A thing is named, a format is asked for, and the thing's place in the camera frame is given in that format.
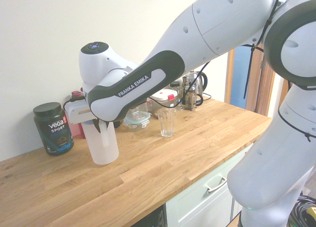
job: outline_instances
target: wooden countertop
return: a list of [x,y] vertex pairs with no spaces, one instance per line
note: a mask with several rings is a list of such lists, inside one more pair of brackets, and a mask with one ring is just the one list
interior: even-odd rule
[[85,140],[0,162],[1,227],[129,227],[257,140],[271,119],[215,100],[180,111],[174,136],[117,129],[119,157],[93,163]]

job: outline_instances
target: silver handle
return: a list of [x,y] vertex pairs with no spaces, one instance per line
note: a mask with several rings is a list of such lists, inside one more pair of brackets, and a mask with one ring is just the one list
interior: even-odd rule
[[207,192],[211,193],[213,191],[216,191],[217,189],[219,189],[220,187],[222,187],[225,183],[227,183],[227,178],[222,177],[221,181],[223,180],[222,183],[220,183],[219,185],[217,185],[215,188],[210,188],[208,185],[205,185],[207,187]]

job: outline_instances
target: clear glass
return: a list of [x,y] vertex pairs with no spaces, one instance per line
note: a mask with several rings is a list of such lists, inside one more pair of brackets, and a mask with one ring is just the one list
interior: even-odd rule
[[174,109],[162,108],[158,110],[158,119],[160,121],[160,133],[163,137],[173,135]]

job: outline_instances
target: white wall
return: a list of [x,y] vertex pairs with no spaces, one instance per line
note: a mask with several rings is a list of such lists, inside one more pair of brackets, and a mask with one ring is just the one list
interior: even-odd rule
[[[0,161],[42,147],[32,109],[63,103],[81,87],[82,46],[103,41],[140,64],[194,1],[0,0]],[[222,58],[207,70],[209,78],[224,80],[209,86],[223,101],[227,56]]]

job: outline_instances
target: protein powder tub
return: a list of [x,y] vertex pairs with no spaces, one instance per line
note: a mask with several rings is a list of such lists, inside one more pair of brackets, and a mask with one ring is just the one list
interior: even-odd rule
[[36,127],[48,154],[61,155],[74,146],[65,111],[61,109],[59,103],[39,105],[33,109],[33,112]]

